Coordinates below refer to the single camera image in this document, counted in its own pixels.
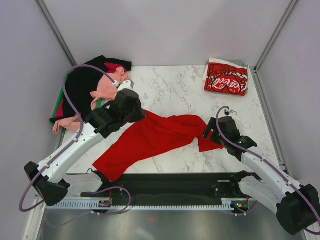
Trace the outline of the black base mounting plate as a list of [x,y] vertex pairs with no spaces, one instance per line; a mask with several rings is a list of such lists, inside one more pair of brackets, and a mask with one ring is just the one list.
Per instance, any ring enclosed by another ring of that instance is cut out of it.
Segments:
[[253,177],[254,187],[260,193],[281,201],[282,196],[257,174],[246,171],[238,173],[156,173],[124,174],[117,181],[103,184],[97,193],[79,193],[84,198],[107,198],[120,205],[182,205],[219,204],[223,198],[245,198],[239,182]]

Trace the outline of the aluminium frame post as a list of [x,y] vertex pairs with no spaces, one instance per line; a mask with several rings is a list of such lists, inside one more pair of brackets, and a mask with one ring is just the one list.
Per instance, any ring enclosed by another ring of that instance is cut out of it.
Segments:
[[41,14],[43,15],[45,21],[47,22],[51,32],[53,33],[55,39],[57,40],[59,46],[61,47],[65,57],[67,58],[68,62],[71,64],[71,66],[77,65],[77,62],[72,55],[61,31],[58,28],[58,25],[56,24],[54,18],[52,17],[52,14],[49,11],[49,8],[47,7],[44,0],[34,0],[37,7],[39,8]]
[[257,73],[259,69],[262,67],[265,59],[269,55],[270,51],[272,50],[274,44],[276,43],[278,37],[280,36],[283,28],[285,27],[286,23],[288,22],[289,18],[291,17],[293,11],[295,10],[296,6],[300,0],[291,0],[286,7],[282,17],[280,18],[276,28],[274,29],[270,39],[268,40],[262,54],[260,55],[256,65],[254,66],[254,72]]

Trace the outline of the black t-shirt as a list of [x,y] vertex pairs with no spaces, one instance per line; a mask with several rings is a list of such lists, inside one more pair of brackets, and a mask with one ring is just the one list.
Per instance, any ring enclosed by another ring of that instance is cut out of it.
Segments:
[[[126,72],[132,70],[131,61],[125,61],[116,58],[106,58],[103,55],[86,62],[86,64],[97,67],[106,72],[108,75],[110,73],[114,73],[118,67],[123,67]],[[90,92],[97,89],[98,83],[103,75],[104,74],[101,72],[88,67],[77,68],[68,75],[65,83],[67,95],[83,119],[90,114],[89,110],[91,110],[92,102],[92,100],[89,100]],[[65,97],[63,98],[62,109],[63,116],[54,118],[54,123],[58,120],[76,115],[76,112],[72,109]]]

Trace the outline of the magenta t-shirt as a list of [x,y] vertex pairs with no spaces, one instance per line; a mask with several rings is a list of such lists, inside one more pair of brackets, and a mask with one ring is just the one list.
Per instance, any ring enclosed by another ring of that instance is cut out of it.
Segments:
[[[130,61],[105,58],[102,55],[86,62],[86,64],[99,68],[118,83],[128,79],[127,72],[132,70],[132,62]],[[70,72],[66,79],[65,89],[71,102],[83,118],[89,115],[99,99],[113,100],[118,91],[107,76],[89,67],[80,67]]]

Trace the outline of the left aluminium frame post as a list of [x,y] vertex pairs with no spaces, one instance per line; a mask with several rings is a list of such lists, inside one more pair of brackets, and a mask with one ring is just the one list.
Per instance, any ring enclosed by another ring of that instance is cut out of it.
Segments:
[[52,14],[49,11],[49,8],[47,7],[44,0],[34,0],[37,7],[39,8],[41,14],[43,15],[45,21],[47,22],[51,32],[53,33],[55,39],[57,40],[59,46],[61,47],[65,57],[67,58],[68,62],[71,64],[71,66],[77,65],[77,62],[72,55],[61,31],[58,28],[58,25],[56,24],[54,18],[52,17]]

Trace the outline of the folded red Coca-Cola t-shirt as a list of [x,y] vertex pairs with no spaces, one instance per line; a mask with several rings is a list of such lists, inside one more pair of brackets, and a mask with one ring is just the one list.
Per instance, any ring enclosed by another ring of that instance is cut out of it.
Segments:
[[248,67],[210,58],[202,79],[207,92],[244,97],[248,90]]

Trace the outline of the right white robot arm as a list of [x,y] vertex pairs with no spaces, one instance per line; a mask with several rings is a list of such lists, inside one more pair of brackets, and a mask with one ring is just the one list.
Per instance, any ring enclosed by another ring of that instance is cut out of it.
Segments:
[[203,132],[203,137],[222,145],[229,155],[249,167],[259,176],[239,172],[229,184],[229,191],[235,197],[243,194],[254,198],[257,202],[275,214],[279,224],[290,235],[306,231],[318,236],[320,233],[308,228],[320,221],[319,194],[311,184],[302,185],[279,166],[271,162],[257,143],[250,137],[241,135],[232,110],[223,106],[226,116],[212,117]]

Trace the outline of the right aluminium frame post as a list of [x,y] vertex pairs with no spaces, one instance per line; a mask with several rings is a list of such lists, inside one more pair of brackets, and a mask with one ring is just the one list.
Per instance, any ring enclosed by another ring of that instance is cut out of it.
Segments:
[[291,0],[286,7],[282,17],[280,18],[276,28],[274,29],[270,39],[268,40],[262,54],[260,55],[256,65],[254,66],[254,72],[257,73],[259,69],[262,67],[265,59],[269,55],[270,51],[272,50],[274,44],[276,43],[278,37],[280,36],[283,28],[285,27],[286,23],[288,22],[289,18],[291,17],[293,11],[295,10],[296,6],[300,0]]

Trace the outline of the salmon pink t-shirt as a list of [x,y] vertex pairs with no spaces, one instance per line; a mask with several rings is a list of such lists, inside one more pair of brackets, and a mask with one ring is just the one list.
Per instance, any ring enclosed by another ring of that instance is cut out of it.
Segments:
[[[130,75],[127,74],[126,70],[121,66],[119,66],[113,73],[109,73],[109,75],[119,84],[130,79]],[[89,100],[92,100],[90,104],[91,110],[89,110],[89,113],[98,108],[99,100],[113,101],[117,93],[117,87],[108,79],[107,76],[103,75],[97,84],[96,90],[91,91],[89,94]],[[58,120],[54,124],[52,131],[54,134],[58,134],[60,128],[65,128],[75,133],[80,129],[80,126],[80,119],[75,115]]]

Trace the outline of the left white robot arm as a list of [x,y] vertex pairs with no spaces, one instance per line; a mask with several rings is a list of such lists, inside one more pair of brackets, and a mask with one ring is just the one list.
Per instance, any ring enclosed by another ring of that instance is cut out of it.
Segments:
[[31,185],[47,206],[54,206],[67,195],[95,193],[106,196],[110,185],[98,171],[69,174],[69,169],[91,148],[120,130],[127,123],[143,120],[139,95],[131,89],[118,92],[115,100],[93,110],[77,131],[64,145],[39,163],[29,162],[24,171]]

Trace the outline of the plain red t-shirt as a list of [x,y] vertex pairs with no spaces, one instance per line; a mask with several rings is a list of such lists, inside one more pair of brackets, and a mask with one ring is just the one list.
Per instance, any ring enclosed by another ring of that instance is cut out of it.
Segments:
[[118,180],[133,164],[167,153],[198,141],[199,152],[223,149],[203,137],[204,120],[191,114],[162,117],[150,111],[130,126],[94,163],[110,181]]

